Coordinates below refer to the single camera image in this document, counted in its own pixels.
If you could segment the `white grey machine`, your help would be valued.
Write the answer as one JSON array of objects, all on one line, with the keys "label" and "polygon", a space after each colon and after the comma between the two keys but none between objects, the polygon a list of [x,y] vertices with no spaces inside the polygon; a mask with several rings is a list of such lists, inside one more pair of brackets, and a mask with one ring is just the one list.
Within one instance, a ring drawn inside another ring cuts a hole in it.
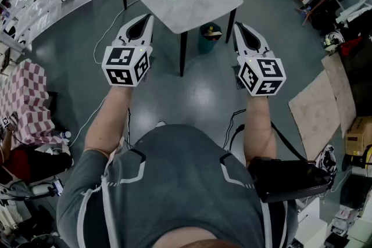
[{"label": "white grey machine", "polygon": [[26,184],[18,179],[6,185],[0,184],[0,201],[14,200],[21,202],[60,196],[63,188],[64,184],[57,176],[33,184]]}]

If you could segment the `green waste bin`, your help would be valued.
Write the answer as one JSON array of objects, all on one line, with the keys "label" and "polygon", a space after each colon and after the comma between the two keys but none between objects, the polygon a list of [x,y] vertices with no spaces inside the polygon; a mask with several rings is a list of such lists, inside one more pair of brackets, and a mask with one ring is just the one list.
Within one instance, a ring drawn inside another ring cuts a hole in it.
[{"label": "green waste bin", "polygon": [[202,25],[199,28],[199,38],[198,38],[198,49],[200,53],[209,53],[217,41],[222,37],[223,33],[219,25],[214,22],[209,22]]}]

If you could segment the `person's grey shirt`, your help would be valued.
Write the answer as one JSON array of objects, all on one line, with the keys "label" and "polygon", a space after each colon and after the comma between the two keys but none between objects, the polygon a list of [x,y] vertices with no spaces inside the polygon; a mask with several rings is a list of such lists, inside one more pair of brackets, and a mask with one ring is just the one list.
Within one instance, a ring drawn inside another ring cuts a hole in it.
[{"label": "person's grey shirt", "polygon": [[70,248],[151,248],[183,227],[244,248],[287,246],[298,229],[294,201],[270,211],[251,175],[202,131],[164,125],[112,161],[86,150],[58,202]]}]

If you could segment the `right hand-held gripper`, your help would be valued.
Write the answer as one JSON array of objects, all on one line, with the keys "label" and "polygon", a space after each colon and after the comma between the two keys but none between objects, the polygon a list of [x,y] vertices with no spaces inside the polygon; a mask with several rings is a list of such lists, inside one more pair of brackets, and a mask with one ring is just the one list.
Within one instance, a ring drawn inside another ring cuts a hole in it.
[{"label": "right hand-held gripper", "polygon": [[274,56],[264,36],[244,23],[235,22],[234,46],[239,54],[238,78],[250,95],[276,95],[287,77],[281,59]]}]

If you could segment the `narrow beige floor mat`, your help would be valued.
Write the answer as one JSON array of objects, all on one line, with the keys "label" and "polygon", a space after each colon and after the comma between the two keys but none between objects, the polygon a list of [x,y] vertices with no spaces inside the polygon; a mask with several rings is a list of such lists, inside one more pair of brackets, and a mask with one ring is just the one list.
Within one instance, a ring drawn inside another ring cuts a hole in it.
[{"label": "narrow beige floor mat", "polygon": [[327,55],[321,60],[335,96],[342,137],[345,137],[356,117],[356,106],[344,65],[339,53]]}]

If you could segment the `white cardboard box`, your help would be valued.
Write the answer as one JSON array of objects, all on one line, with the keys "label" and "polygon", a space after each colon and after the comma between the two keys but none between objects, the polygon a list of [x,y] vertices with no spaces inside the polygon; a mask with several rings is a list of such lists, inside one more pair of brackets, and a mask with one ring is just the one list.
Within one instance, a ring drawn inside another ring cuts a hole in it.
[{"label": "white cardboard box", "polygon": [[317,197],[298,214],[295,239],[303,248],[321,248],[326,239],[327,223],[320,219],[320,199]]}]

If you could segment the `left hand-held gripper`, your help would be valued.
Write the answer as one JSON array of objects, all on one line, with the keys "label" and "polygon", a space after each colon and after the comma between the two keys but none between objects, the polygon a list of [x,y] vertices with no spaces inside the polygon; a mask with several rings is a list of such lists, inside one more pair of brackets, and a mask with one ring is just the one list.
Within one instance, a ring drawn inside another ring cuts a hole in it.
[{"label": "left hand-held gripper", "polygon": [[150,69],[154,16],[140,15],[117,33],[106,47],[102,70],[111,86],[136,87]]}]

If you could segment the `red checkered cloth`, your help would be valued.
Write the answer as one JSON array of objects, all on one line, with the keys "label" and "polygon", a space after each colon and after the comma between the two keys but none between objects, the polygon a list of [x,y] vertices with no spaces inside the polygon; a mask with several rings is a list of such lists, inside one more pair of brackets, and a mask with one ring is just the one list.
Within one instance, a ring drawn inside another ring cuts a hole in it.
[{"label": "red checkered cloth", "polygon": [[55,125],[46,106],[45,70],[30,59],[19,63],[0,87],[0,125],[3,119],[17,114],[18,123],[12,148],[20,145],[68,144],[68,140],[52,135]]}]

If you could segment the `person's left forearm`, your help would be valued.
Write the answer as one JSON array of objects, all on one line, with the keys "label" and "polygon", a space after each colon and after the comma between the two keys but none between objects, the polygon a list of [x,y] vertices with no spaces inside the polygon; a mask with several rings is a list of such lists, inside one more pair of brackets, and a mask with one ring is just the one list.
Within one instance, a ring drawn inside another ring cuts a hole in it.
[{"label": "person's left forearm", "polygon": [[90,125],[84,150],[96,150],[109,157],[121,140],[133,89],[112,86]]}]

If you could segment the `large beige floor mat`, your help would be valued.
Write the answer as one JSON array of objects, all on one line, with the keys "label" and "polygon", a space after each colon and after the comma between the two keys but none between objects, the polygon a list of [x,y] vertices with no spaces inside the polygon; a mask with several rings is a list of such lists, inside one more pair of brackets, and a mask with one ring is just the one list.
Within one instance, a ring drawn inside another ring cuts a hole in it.
[{"label": "large beige floor mat", "polygon": [[288,102],[308,160],[315,160],[340,125],[331,83],[322,71]]}]

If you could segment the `black white sneakers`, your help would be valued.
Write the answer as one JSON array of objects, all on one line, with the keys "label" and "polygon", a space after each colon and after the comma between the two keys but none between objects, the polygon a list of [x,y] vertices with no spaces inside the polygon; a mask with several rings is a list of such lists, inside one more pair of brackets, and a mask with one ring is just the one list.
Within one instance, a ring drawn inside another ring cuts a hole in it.
[{"label": "black white sneakers", "polygon": [[326,171],[329,175],[335,175],[337,173],[337,161],[332,145],[327,145],[317,156],[316,167]]}]

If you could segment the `brown cardboard box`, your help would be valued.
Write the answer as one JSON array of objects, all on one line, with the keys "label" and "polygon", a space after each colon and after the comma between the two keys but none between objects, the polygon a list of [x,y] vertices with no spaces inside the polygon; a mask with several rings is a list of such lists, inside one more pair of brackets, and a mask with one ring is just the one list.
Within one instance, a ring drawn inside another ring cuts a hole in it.
[{"label": "brown cardboard box", "polygon": [[345,135],[345,154],[362,156],[372,145],[372,116],[356,117]]}]

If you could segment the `person's right forearm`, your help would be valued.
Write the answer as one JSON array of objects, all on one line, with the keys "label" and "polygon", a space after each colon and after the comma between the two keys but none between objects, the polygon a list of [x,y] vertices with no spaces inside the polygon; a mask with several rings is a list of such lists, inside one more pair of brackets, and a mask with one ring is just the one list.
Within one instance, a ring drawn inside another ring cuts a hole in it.
[{"label": "person's right forearm", "polygon": [[255,157],[270,159],[277,157],[277,145],[270,121],[269,102],[264,96],[248,95],[243,146],[246,167]]}]

